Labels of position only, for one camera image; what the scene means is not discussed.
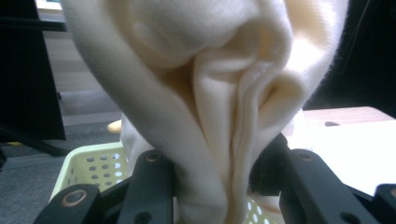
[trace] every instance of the metal bolt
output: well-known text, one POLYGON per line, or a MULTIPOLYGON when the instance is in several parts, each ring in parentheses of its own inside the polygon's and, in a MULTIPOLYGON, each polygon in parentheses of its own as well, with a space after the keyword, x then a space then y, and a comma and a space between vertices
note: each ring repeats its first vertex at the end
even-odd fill
POLYGON ((396 189, 391 189, 390 194, 396 199, 396 189))
POLYGON ((342 212, 340 215, 341 219, 345 221, 346 223, 349 224, 361 224, 361 221, 359 220, 358 217, 356 217, 354 214, 349 213, 349 212, 342 212))
POLYGON ((313 158, 307 154, 301 153, 300 155, 300 159, 302 159, 303 161, 312 161, 313 158))
POLYGON ((146 161, 154 162, 159 160, 163 155, 159 152, 153 152, 146 156, 146 161))
POLYGON ((63 207, 73 207, 83 202, 87 197, 88 192, 84 189, 76 189, 62 198, 62 206, 63 207))
POLYGON ((148 212, 141 212, 134 217, 134 224, 148 224, 152 220, 152 216, 148 212))

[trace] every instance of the floor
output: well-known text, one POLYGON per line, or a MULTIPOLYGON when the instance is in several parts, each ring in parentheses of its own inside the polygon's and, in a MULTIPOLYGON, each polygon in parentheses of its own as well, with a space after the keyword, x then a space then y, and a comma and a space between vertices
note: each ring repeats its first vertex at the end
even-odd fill
MULTIPOLYGON (((106 126, 121 112, 104 91, 62 92, 59 105, 66 140, 49 144, 72 150, 120 141, 106 126)), ((33 223, 50 199, 64 157, 22 145, 1 148, 7 161, 0 172, 0 223, 33 223)))
POLYGON ((120 109, 104 91, 61 92, 60 95, 64 126, 120 119, 120 109))

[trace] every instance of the fabric fold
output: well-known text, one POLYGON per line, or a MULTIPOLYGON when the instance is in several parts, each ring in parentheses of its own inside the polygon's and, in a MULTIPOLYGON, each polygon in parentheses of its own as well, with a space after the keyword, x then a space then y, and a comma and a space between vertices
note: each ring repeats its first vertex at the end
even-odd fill
POLYGON ((153 146, 175 164, 185 223, 243 223, 253 162, 323 79, 347 12, 343 0, 62 5, 81 56, 135 128, 122 130, 128 155, 153 146))

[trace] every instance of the plastic laundry basket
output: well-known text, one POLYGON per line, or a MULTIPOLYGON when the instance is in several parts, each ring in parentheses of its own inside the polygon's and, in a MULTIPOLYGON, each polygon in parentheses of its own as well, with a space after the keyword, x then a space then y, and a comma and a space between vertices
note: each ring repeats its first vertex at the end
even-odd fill
MULTIPOLYGON (((127 160, 121 142, 79 147, 64 160, 51 199, 75 184, 94 184, 104 191, 127 178, 127 160)), ((260 207, 249 200, 245 224, 275 224, 260 207)))

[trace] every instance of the screw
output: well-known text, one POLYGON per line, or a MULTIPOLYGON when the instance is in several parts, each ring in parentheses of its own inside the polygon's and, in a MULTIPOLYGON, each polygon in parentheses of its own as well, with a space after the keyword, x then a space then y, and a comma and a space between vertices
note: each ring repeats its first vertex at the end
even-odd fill
POLYGON ((396 199, 396 189, 391 189, 390 194, 396 199))
POLYGON ((88 192, 84 189, 76 189, 62 198, 62 206, 63 207, 73 207, 83 202, 87 197, 88 192))
POLYGON ((152 220, 152 216, 148 212, 141 212, 134 217, 134 224, 148 224, 152 220))
POLYGON ((146 161, 154 162, 159 160, 163 155, 159 152, 152 152, 146 156, 146 161))
POLYGON ((312 161, 313 158, 307 154, 301 153, 300 155, 300 159, 302 159, 303 161, 312 161))
POLYGON ((361 221, 359 220, 358 217, 356 217, 355 215, 353 215, 352 213, 349 213, 349 212, 342 212, 340 217, 346 223, 349 223, 349 224, 360 224, 361 223, 361 221))

